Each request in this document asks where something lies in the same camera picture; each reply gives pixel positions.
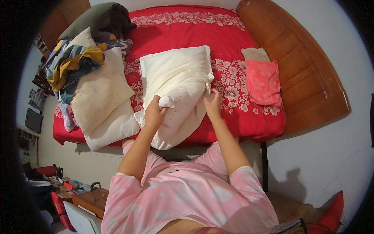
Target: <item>bed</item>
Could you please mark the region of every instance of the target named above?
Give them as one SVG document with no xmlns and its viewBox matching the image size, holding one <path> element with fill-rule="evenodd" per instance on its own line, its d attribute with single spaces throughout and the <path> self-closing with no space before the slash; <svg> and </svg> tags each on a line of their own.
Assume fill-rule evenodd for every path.
<svg viewBox="0 0 374 234">
<path fill-rule="evenodd" d="M 125 76 L 135 91 L 131 104 L 142 109 L 139 58 L 169 49 L 209 45 L 214 74 L 212 87 L 223 95 L 222 117 L 241 141 L 270 141 L 342 118 L 350 106 L 340 80 L 312 36 L 288 13 L 269 0 L 242 0 L 236 12 L 219 7 L 171 5 L 131 12 L 138 28 L 127 39 L 134 44 L 126 57 Z M 245 88 L 242 48 L 263 47 L 279 63 L 283 106 L 251 103 Z M 68 133 L 56 107 L 53 137 L 85 143 L 82 131 Z M 216 141 L 207 115 L 199 128 L 180 146 Z M 121 142 L 111 146 L 120 146 Z"/>
</svg>

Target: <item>left hand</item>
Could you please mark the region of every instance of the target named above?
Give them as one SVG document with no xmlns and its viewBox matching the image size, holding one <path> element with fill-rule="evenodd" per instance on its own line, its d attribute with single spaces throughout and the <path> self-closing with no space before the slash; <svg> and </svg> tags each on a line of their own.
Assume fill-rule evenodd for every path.
<svg viewBox="0 0 374 234">
<path fill-rule="evenodd" d="M 160 110 L 159 100 L 160 100 L 160 96 L 155 95 L 153 97 L 153 100 L 148 105 L 147 109 L 145 110 L 145 125 L 143 128 L 149 128 L 154 132 L 156 132 L 158 128 L 161 126 L 165 118 L 165 115 L 169 109 L 167 107 L 167 108 L 162 108 L 162 110 Z"/>
</svg>

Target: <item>white wall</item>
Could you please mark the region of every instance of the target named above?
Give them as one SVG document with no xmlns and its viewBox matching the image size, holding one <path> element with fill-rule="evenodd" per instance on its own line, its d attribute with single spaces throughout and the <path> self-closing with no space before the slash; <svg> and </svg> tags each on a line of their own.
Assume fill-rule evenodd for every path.
<svg viewBox="0 0 374 234">
<path fill-rule="evenodd" d="M 107 0 L 89 0 L 91 6 L 109 2 Z M 240 0 L 110 0 L 120 3 L 126 7 L 129 12 L 141 10 L 152 6 L 167 6 L 174 4 L 192 4 L 192 5 L 206 5 L 218 6 L 226 9 L 235 9 Z"/>
<path fill-rule="evenodd" d="M 40 111 L 33 108 L 28 104 L 29 94 L 31 89 L 37 90 L 39 87 L 32 83 L 35 78 L 36 72 L 38 71 L 38 66 L 41 63 L 40 59 L 43 54 L 40 52 L 37 46 L 33 45 L 27 55 L 21 78 L 19 80 L 18 94 L 17 94 L 17 106 L 16 106 L 16 123 L 25 126 L 27 109 L 31 108 L 35 112 Z"/>
<path fill-rule="evenodd" d="M 269 190 L 315 207 L 343 190 L 343 224 L 348 224 L 373 174 L 369 129 L 372 64 L 354 25 L 335 1 L 273 1 L 299 21 L 325 51 L 347 92 L 352 113 L 316 131 L 271 145 Z"/>
</svg>

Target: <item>dark gray cushion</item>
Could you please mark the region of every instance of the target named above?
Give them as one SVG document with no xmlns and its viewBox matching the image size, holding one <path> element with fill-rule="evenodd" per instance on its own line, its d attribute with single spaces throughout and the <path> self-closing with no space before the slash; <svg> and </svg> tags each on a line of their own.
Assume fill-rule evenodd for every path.
<svg viewBox="0 0 374 234">
<path fill-rule="evenodd" d="M 91 36 L 96 41 L 99 38 L 99 31 L 109 31 L 120 38 L 122 33 L 128 33 L 136 27 L 136 24 L 131 23 L 129 12 L 121 4 L 114 2 L 97 4 L 81 14 L 60 35 L 58 41 L 71 40 L 88 27 L 91 27 Z"/>
</svg>

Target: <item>white floral pattern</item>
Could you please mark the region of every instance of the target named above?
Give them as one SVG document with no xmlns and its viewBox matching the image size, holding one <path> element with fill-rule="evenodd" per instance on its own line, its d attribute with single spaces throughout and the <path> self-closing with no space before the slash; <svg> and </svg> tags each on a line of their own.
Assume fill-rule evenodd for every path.
<svg viewBox="0 0 374 234">
<path fill-rule="evenodd" d="M 277 114 L 280 112 L 280 108 L 278 107 L 270 107 L 270 106 L 264 106 L 264 110 L 261 110 L 261 112 L 264 114 L 264 115 L 268 115 L 268 114 L 272 114 L 274 116 L 277 116 Z"/>
<path fill-rule="evenodd" d="M 172 23 L 179 23 L 184 22 L 185 24 L 193 23 L 208 23 L 208 24 L 217 24 L 219 26 L 234 26 L 242 31 L 245 31 L 245 26 L 240 21 L 238 17 L 233 17 L 230 15 L 223 15 L 217 14 L 214 15 L 212 13 L 200 13 L 200 12 L 174 12 L 168 13 L 165 12 L 164 14 L 158 15 L 149 15 L 149 16 L 140 16 L 134 17 L 131 22 L 136 23 L 138 28 L 139 27 L 147 27 L 154 24 L 167 24 L 170 25 Z"/>
<path fill-rule="evenodd" d="M 212 70 L 216 70 L 215 78 L 212 81 L 212 88 L 217 89 L 222 95 L 222 109 L 228 110 L 229 113 L 233 113 L 234 110 L 241 110 L 247 112 L 249 110 L 249 94 L 246 87 L 246 65 L 244 61 L 230 60 L 223 61 L 221 59 L 211 60 Z M 125 69 L 125 75 L 131 74 L 132 77 L 138 79 L 137 73 L 141 75 L 139 59 L 134 62 L 127 64 Z M 135 95 L 130 98 L 131 104 L 135 111 L 143 109 L 142 97 L 143 97 L 143 86 L 142 81 L 137 80 L 137 83 L 133 83 L 130 87 L 134 90 Z M 272 114 L 277 116 L 280 109 L 269 106 L 258 106 L 253 108 L 254 114 L 258 114 L 259 111 L 264 115 Z"/>
</svg>

